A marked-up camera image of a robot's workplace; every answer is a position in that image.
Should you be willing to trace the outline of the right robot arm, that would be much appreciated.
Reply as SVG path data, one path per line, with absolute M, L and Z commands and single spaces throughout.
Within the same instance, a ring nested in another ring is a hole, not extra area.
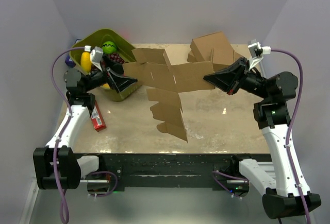
M 320 196 L 310 191 L 292 141 L 293 117 L 287 109 L 287 101 L 296 96 L 297 76 L 281 72 L 265 78 L 258 70 L 250 68 L 246 58 L 240 58 L 203 79 L 228 95 L 243 89 L 262 99 L 254 104 L 253 114 L 268 144 L 275 178 L 250 156 L 235 157 L 229 172 L 235 179 L 245 177 L 258 190 L 266 215 L 270 219 L 306 216 L 319 207 Z

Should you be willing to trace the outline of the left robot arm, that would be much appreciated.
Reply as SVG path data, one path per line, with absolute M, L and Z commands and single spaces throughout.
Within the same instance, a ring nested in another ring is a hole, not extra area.
M 92 175 L 101 179 L 107 166 L 98 156 L 76 158 L 72 147 L 79 132 L 91 117 L 95 108 L 95 95 L 90 91 L 107 83 L 118 92 L 126 90 L 137 82 L 136 78 L 117 74 L 109 67 L 102 67 L 84 75 L 75 68 L 63 76 L 67 93 L 65 117 L 58 130 L 45 147 L 36 148 L 33 161 L 37 184 L 40 189 L 76 189 L 81 178 Z

